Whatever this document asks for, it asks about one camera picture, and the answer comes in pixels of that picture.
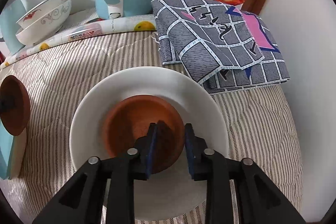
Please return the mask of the light blue square plate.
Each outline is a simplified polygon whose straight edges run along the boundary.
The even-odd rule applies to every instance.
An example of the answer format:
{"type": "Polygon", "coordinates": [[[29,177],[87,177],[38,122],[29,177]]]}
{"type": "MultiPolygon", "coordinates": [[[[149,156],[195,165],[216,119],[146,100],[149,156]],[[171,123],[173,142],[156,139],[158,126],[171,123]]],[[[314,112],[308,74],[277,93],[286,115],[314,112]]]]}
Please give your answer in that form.
{"type": "Polygon", "coordinates": [[[1,122],[0,125],[0,175],[5,180],[11,177],[13,168],[14,136],[11,135],[1,122]]]}

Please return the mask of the small brown wooden bowl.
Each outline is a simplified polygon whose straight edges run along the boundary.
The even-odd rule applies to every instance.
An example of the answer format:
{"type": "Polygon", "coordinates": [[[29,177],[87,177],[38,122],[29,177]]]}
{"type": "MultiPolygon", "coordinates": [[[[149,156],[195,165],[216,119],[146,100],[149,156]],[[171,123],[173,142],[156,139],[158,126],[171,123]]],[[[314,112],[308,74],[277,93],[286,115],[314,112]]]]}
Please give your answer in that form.
{"type": "Polygon", "coordinates": [[[101,134],[108,155],[116,157],[133,147],[152,123],[158,126],[153,173],[171,167],[185,145],[185,126],[177,110],[156,96],[132,96],[108,111],[101,134]]]}

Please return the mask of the large brown wooden bowl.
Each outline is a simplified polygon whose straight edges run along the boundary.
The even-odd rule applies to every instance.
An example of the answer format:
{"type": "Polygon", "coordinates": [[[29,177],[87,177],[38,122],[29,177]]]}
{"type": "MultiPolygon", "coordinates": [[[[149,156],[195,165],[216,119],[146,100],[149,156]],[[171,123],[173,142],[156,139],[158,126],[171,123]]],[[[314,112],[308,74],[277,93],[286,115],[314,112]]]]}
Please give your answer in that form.
{"type": "Polygon", "coordinates": [[[30,119],[30,100],[24,84],[15,76],[1,83],[1,122],[13,136],[20,135],[30,119]]]}

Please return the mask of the striped quilted table cover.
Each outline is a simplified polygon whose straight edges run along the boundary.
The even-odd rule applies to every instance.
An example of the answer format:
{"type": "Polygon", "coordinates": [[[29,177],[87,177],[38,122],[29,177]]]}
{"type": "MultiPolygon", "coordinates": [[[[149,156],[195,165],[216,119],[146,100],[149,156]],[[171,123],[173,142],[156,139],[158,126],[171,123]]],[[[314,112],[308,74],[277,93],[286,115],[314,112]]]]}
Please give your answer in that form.
{"type": "MultiPolygon", "coordinates": [[[[26,87],[31,116],[17,178],[1,190],[23,223],[31,223],[74,174],[69,136],[89,90],[123,69],[161,66],[152,32],[126,32],[49,48],[8,66],[26,87]]],[[[302,160],[294,120],[280,85],[213,95],[228,131],[229,157],[251,158],[296,209],[302,207],[302,160]]]]}

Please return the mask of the grey checked folded cloth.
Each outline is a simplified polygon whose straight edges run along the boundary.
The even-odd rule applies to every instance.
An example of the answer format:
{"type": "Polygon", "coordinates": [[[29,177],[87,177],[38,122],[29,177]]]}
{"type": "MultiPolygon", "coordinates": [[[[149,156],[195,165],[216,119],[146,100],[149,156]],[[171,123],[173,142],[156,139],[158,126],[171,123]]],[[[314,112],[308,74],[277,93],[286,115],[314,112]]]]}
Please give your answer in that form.
{"type": "Polygon", "coordinates": [[[209,93],[290,79],[259,16],[214,0],[152,0],[151,6],[163,65],[181,64],[209,93]]]}

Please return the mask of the fruit print plastic mat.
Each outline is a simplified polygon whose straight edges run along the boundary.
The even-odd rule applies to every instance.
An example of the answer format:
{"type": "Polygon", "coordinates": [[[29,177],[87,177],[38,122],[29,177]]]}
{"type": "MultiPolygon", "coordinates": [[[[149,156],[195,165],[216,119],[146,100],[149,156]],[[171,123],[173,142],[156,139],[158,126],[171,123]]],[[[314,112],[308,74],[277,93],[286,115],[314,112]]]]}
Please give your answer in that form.
{"type": "Polygon", "coordinates": [[[7,57],[5,61],[1,63],[1,69],[5,69],[9,65],[34,55],[35,53],[60,46],[62,44],[102,35],[155,30],[156,25],[154,15],[152,14],[98,20],[81,26],[74,26],[62,32],[58,32],[54,36],[37,43],[35,46],[24,47],[18,53],[7,57]]]}

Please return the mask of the large white porcelain bowl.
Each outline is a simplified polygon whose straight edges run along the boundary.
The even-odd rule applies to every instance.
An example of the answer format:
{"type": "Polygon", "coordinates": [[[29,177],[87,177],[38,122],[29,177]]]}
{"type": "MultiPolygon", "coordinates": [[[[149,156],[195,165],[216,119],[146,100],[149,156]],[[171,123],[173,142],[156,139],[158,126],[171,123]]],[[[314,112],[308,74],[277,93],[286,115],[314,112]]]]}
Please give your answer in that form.
{"type": "Polygon", "coordinates": [[[30,46],[43,41],[58,31],[68,18],[72,7],[71,0],[65,0],[61,5],[43,15],[26,28],[20,28],[15,34],[18,41],[30,46]]]}

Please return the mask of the light blue thermos jug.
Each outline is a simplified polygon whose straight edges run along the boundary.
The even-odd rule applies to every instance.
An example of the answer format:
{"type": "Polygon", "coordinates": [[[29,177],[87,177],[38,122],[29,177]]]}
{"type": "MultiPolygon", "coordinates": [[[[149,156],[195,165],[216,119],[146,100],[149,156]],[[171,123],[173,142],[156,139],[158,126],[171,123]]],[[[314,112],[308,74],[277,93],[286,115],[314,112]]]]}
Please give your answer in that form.
{"type": "Polygon", "coordinates": [[[8,0],[1,12],[1,42],[6,43],[11,55],[24,47],[15,34],[21,28],[17,21],[25,13],[26,9],[21,0],[8,0]]]}

